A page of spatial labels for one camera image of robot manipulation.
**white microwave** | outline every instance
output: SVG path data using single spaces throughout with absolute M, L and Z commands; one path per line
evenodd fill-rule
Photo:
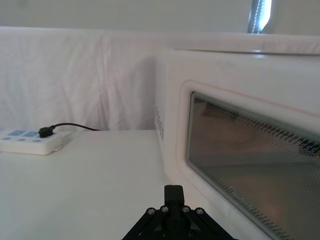
M 234 238 L 320 236 L 319 66 L 316 55 L 196 50 L 157 60 L 164 171 Z

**white cloth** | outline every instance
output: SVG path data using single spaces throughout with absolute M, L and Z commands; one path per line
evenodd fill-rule
M 154 56 L 167 48 L 320 54 L 320 38 L 0 27 L 0 130 L 153 129 Z

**screw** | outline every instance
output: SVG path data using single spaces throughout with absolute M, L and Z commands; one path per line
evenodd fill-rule
M 199 209 L 196 210 L 196 213 L 197 213 L 197 214 L 203 214 L 204 211 L 203 211 L 201 208 L 199 208 Z
M 161 211 L 164 212 L 164 213 L 166 213 L 166 212 L 169 211 L 169 208 L 167 208 L 166 206 L 164 206 L 163 208 L 161 208 Z
M 151 208 L 151 209 L 149 209 L 149 210 L 148 210 L 148 214 L 150 214 L 150 215 L 155 214 L 155 210 L 154 210 L 154 209 L 152 209 L 152 208 Z
M 184 206 L 184 207 L 182 208 L 182 211 L 183 211 L 184 213 L 187 213 L 187 212 L 189 212 L 189 208 L 188 208 L 187 206 Z

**microwave window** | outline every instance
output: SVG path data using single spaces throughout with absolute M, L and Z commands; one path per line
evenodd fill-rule
M 191 95 L 187 163 L 274 239 L 319 239 L 319 142 L 300 128 Z

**white power strip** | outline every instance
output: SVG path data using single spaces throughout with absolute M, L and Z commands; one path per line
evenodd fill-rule
M 40 138 L 37 131 L 0 131 L 0 152 L 48 155 L 62 146 L 62 136 L 54 133 Z

